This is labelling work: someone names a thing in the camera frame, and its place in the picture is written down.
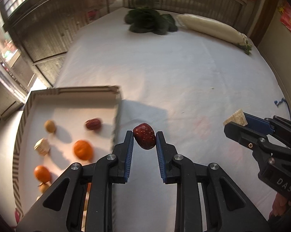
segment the wall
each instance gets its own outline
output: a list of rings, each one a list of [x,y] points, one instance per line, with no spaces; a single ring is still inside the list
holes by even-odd
[[[14,113],[0,123],[0,214],[9,226],[16,226],[15,199],[12,182],[14,143],[22,112]]]
[[[254,11],[253,11],[253,14],[255,14],[255,16],[251,18],[251,20],[252,20],[251,25],[250,25],[250,23],[248,23],[248,26],[250,25],[249,30],[247,31],[247,34],[246,34],[248,37],[250,37],[251,34],[253,33],[254,27],[256,26],[257,21],[260,17],[260,14],[261,14],[261,11],[262,11],[262,8],[263,8],[265,1],[266,0],[257,0],[256,1],[256,6],[255,6]]]
[[[291,32],[280,22],[280,17],[276,10],[258,49],[273,70],[291,108]]]

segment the daikon radish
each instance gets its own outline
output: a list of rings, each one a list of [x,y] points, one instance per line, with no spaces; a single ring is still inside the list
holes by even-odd
[[[208,34],[238,46],[247,55],[252,50],[252,45],[249,44],[247,36],[225,23],[191,14],[178,15],[177,19],[180,24],[188,29]]]

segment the white tablecloth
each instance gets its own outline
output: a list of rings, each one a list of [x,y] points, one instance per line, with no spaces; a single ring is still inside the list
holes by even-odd
[[[165,36],[135,34],[121,8],[82,28],[56,86],[122,87],[119,142],[146,122],[193,162],[218,163],[268,217],[275,192],[261,182],[250,149],[229,140],[223,121],[239,108],[261,118],[289,118],[276,78],[255,47],[252,54],[185,29]],[[174,231],[176,186],[160,178],[155,148],[135,143],[128,183],[115,187],[115,230]]]

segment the orange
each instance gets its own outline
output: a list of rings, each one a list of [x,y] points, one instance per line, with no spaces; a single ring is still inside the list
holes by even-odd
[[[85,140],[78,140],[73,145],[73,152],[81,160],[90,160],[93,157],[93,148]]]
[[[46,182],[51,180],[51,174],[50,174],[49,170],[42,165],[39,165],[35,168],[34,175],[35,175],[37,180],[39,180],[43,183],[46,183]]]

